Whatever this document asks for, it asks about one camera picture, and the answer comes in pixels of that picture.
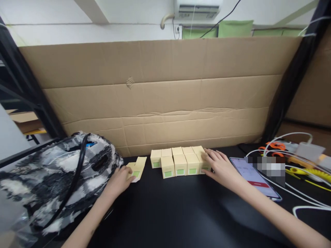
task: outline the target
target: black metal frame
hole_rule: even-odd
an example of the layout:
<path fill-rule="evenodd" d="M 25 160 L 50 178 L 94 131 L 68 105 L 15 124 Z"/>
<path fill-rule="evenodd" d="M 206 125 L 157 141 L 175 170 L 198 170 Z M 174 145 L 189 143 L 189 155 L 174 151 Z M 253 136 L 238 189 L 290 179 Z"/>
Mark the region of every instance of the black metal frame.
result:
<path fill-rule="evenodd" d="M 320 0 L 312 20 L 330 16 L 330 14 L 331 1 Z M 307 71 L 312 57 L 329 24 L 330 19 L 323 19 L 313 22 L 308 26 L 306 34 L 311 34 L 311 36 L 306 36 L 302 39 L 295 56 L 293 57 L 289 67 L 283 75 L 280 83 L 279 93 L 276 100 L 274 101 L 274 107 L 269 116 L 264 134 L 262 135 L 261 143 L 266 143 L 274 139 L 276 136 L 278 129 L 283 122 L 295 96 L 295 93 L 297 92 L 299 85 Z"/>
<path fill-rule="evenodd" d="M 3 61 L 12 79 L 11 82 L 0 80 L 0 90 L 28 104 L 43 123 L 44 128 L 52 139 L 67 137 L 54 110 L 11 37 L 9 30 L 2 25 L 0 25 L 0 60 Z M 1 160 L 0 168 L 8 165 L 8 161 L 12 163 L 21 159 L 22 156 L 31 154 L 30 151 L 31 149 L 28 149 L 10 158 Z"/>

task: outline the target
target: phone screen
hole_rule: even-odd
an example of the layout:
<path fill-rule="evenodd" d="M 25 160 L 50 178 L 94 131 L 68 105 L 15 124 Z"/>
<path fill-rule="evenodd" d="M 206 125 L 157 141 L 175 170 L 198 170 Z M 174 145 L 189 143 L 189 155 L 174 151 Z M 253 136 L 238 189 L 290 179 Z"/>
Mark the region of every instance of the phone screen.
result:
<path fill-rule="evenodd" d="M 251 185 L 257 188 L 265 196 L 280 199 L 276 191 L 270 187 L 267 181 L 257 172 L 257 170 L 248 164 L 244 158 L 230 158 L 230 161 L 235 166 L 237 171 L 245 178 Z"/>

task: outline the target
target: black strap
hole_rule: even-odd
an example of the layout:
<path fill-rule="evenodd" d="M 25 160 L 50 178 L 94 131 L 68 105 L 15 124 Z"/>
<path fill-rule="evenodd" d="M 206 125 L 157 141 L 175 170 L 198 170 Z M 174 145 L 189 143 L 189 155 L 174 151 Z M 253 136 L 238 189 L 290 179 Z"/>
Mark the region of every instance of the black strap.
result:
<path fill-rule="evenodd" d="M 42 230 L 49 227 L 50 224 L 53 223 L 53 221 L 59 216 L 59 214 L 61 213 L 61 211 L 63 210 L 64 206 L 67 204 L 69 198 L 71 197 L 72 193 L 74 192 L 78 180 L 79 180 L 79 176 L 80 173 L 82 172 L 82 168 L 83 168 L 83 163 L 84 163 L 84 157 L 85 157 L 85 151 L 86 151 L 86 144 L 87 144 L 87 138 L 89 137 L 90 133 L 85 135 L 80 147 L 80 154 L 79 154 L 79 160 L 78 160 L 78 164 L 77 164 L 77 168 L 76 168 L 76 172 L 73 176 L 72 182 L 70 184 L 70 187 L 67 191 L 66 196 L 64 197 L 63 201 L 61 202 L 61 205 L 59 206 L 59 209 L 55 212 L 55 214 L 53 215 L 53 217 L 49 220 L 49 222 L 42 227 Z"/>

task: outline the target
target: black cable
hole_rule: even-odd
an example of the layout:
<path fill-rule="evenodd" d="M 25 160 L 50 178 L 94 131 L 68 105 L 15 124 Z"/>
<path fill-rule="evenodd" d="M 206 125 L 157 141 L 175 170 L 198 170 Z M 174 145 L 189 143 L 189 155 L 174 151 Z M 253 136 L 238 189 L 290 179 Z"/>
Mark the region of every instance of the black cable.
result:
<path fill-rule="evenodd" d="M 176 36 L 175 36 L 175 26 L 174 26 L 174 23 L 173 23 L 173 20 L 175 19 L 175 17 L 172 18 L 172 30 L 173 30 L 173 37 L 176 39 Z"/>
<path fill-rule="evenodd" d="M 45 229 L 47 228 L 50 224 L 53 223 L 53 221 L 58 217 L 58 215 L 61 213 L 61 211 L 63 210 L 64 206 L 67 204 L 69 198 L 71 197 L 73 191 L 76 188 L 76 185 L 78 183 L 79 180 L 79 176 L 80 173 L 82 172 L 82 168 L 83 168 L 83 163 L 84 163 L 84 157 L 85 157 L 85 151 L 86 151 L 86 144 L 87 144 L 87 138 L 89 137 L 90 133 L 85 135 L 80 147 L 80 154 L 79 154 L 79 159 L 78 159 L 78 164 L 77 164 L 77 168 L 75 171 L 75 174 L 73 176 L 72 182 L 70 184 L 70 187 L 67 191 L 66 196 L 64 197 L 63 201 L 61 202 L 61 205 L 59 206 L 58 210 L 55 212 L 55 214 L 53 215 L 53 217 L 49 220 L 49 222 L 47 222 L 47 224 L 42 228 Z"/>
<path fill-rule="evenodd" d="M 221 21 L 223 21 L 226 17 L 228 17 L 229 15 L 231 15 L 231 13 L 234 11 L 234 9 L 237 7 L 237 5 L 239 4 L 241 0 L 239 0 L 237 2 L 237 4 L 234 6 L 233 10 L 227 14 L 224 18 L 222 18 L 218 23 L 216 23 L 210 30 L 208 30 L 203 36 L 201 36 L 200 38 L 204 37 L 206 34 L 208 34 L 211 30 L 213 30 L 213 28 L 215 28 L 218 24 L 220 24 Z"/>

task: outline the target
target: left hand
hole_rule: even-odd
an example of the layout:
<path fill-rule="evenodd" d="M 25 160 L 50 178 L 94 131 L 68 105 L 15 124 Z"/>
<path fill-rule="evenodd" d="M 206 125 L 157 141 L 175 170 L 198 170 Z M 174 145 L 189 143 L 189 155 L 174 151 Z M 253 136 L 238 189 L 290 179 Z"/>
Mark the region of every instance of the left hand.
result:
<path fill-rule="evenodd" d="M 100 197 L 105 199 L 117 198 L 136 178 L 135 176 L 132 176 L 127 180 L 128 174 L 132 174 L 130 167 L 123 166 L 122 168 L 116 168 Z"/>

